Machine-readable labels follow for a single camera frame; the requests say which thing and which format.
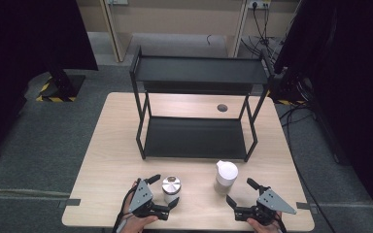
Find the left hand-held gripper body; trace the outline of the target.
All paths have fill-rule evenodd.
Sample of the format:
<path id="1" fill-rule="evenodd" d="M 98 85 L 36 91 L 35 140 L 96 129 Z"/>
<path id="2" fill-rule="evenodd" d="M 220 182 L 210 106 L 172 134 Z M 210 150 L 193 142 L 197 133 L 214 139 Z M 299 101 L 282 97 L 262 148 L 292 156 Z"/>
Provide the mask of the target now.
<path id="1" fill-rule="evenodd" d="M 167 220 L 170 208 L 156 205 L 153 202 L 150 184 L 148 180 L 141 180 L 137 183 L 128 211 L 136 217 L 157 216 L 161 220 Z"/>

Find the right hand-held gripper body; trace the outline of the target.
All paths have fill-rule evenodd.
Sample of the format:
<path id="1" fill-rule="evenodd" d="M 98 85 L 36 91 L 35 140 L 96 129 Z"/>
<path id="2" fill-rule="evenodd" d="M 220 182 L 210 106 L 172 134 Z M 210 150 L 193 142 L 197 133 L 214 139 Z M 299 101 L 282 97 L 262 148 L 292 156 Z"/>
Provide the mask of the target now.
<path id="1" fill-rule="evenodd" d="M 296 214 L 296 210 L 270 187 L 258 187 L 259 196 L 251 207 L 238 207 L 234 204 L 234 217 L 237 221 L 248 218 L 257 220 L 261 225 L 269 225 L 276 220 L 277 212 Z"/>

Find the glass jar with silver lid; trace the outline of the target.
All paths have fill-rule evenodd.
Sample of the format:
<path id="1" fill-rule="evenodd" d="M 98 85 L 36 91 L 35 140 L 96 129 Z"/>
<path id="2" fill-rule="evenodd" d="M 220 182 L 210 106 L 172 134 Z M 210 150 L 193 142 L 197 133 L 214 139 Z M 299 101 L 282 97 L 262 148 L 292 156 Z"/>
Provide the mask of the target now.
<path id="1" fill-rule="evenodd" d="M 164 201 L 169 204 L 180 197 L 182 188 L 181 180 L 176 176 L 168 176 L 162 182 Z"/>

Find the jar with white lid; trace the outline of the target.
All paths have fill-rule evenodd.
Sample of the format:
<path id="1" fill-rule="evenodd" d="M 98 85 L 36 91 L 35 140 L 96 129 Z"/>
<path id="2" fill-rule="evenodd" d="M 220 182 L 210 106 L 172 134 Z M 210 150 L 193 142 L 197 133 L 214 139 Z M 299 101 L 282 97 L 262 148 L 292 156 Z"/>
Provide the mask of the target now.
<path id="1" fill-rule="evenodd" d="M 227 194 L 238 177 L 238 167 L 230 161 L 219 160 L 216 170 L 214 189 L 219 194 Z"/>

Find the black metal two-tier shelf rack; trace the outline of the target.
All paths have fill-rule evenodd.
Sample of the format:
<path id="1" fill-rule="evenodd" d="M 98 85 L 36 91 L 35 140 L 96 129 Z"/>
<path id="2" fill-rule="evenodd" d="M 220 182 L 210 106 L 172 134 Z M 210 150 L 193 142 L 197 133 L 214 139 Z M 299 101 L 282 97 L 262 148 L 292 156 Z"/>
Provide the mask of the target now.
<path id="1" fill-rule="evenodd" d="M 144 55 L 138 47 L 129 75 L 139 114 L 136 136 L 143 158 L 250 159 L 257 144 L 255 120 L 274 78 L 268 52 L 258 59 Z M 237 117 L 155 116 L 152 93 L 232 95 L 244 98 Z"/>

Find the person's right hand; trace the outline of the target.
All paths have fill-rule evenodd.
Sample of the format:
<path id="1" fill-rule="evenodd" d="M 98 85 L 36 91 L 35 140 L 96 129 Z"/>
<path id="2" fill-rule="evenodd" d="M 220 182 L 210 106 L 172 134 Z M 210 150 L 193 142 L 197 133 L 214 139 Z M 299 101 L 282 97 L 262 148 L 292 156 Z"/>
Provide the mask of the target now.
<path id="1" fill-rule="evenodd" d="M 248 218 L 247 223 L 253 228 L 254 233 L 283 233 L 277 220 L 267 226 L 253 218 Z"/>

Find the person's left hand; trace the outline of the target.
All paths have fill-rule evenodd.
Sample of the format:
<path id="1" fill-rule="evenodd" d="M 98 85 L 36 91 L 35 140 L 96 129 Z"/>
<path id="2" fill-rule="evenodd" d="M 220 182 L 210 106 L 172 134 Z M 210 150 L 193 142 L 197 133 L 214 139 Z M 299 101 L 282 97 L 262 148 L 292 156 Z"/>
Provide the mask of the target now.
<path id="1" fill-rule="evenodd" d="M 146 225 L 158 221 L 157 216 L 137 217 L 128 212 L 132 196 L 133 192 L 130 191 L 123 204 L 123 217 L 117 233 L 142 233 Z"/>

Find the grey floor tape strip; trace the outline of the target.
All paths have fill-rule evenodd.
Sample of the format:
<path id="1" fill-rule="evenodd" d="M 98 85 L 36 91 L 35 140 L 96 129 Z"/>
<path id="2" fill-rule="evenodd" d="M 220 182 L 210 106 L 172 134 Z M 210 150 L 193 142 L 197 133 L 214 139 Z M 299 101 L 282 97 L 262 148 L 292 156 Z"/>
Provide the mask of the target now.
<path id="1" fill-rule="evenodd" d="M 297 202 L 296 207 L 299 210 L 309 210 L 313 215 L 316 215 L 319 212 L 319 210 L 316 206 L 310 205 L 309 203 Z"/>
<path id="2" fill-rule="evenodd" d="M 64 209 L 67 206 L 79 206 L 80 204 L 81 204 L 80 199 L 66 199 L 66 200 L 61 200 L 58 204 L 58 207 L 61 209 Z"/>

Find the stand base with yellow-black tape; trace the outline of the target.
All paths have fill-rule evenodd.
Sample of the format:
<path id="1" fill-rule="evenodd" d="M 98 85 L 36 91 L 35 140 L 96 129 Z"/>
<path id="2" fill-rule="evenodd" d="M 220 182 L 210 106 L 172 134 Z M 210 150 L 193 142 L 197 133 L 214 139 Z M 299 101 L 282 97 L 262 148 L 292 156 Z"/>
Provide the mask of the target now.
<path id="1" fill-rule="evenodd" d="M 36 100 L 40 102 L 74 102 L 84 83 L 85 75 L 67 75 L 61 78 L 49 77 L 41 88 Z"/>

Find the large black curtain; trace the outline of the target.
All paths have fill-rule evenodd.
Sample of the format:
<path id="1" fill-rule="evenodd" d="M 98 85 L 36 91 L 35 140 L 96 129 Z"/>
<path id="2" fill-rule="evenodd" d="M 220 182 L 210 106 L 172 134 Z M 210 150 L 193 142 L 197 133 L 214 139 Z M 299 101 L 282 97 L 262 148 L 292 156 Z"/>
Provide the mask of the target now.
<path id="1" fill-rule="evenodd" d="M 96 68 L 76 0 L 0 0 L 0 141 L 33 78 Z"/>
<path id="2" fill-rule="evenodd" d="M 313 99 L 373 200 L 373 0 L 301 0 L 274 65 Z"/>

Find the wall power outlet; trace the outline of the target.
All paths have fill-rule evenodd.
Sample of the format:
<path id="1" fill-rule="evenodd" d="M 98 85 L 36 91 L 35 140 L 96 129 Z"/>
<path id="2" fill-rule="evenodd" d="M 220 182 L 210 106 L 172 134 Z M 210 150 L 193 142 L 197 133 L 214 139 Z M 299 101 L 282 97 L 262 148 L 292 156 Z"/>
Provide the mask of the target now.
<path id="1" fill-rule="evenodd" d="M 256 10 L 266 10 L 270 7 L 271 0 L 249 0 L 248 8 Z"/>

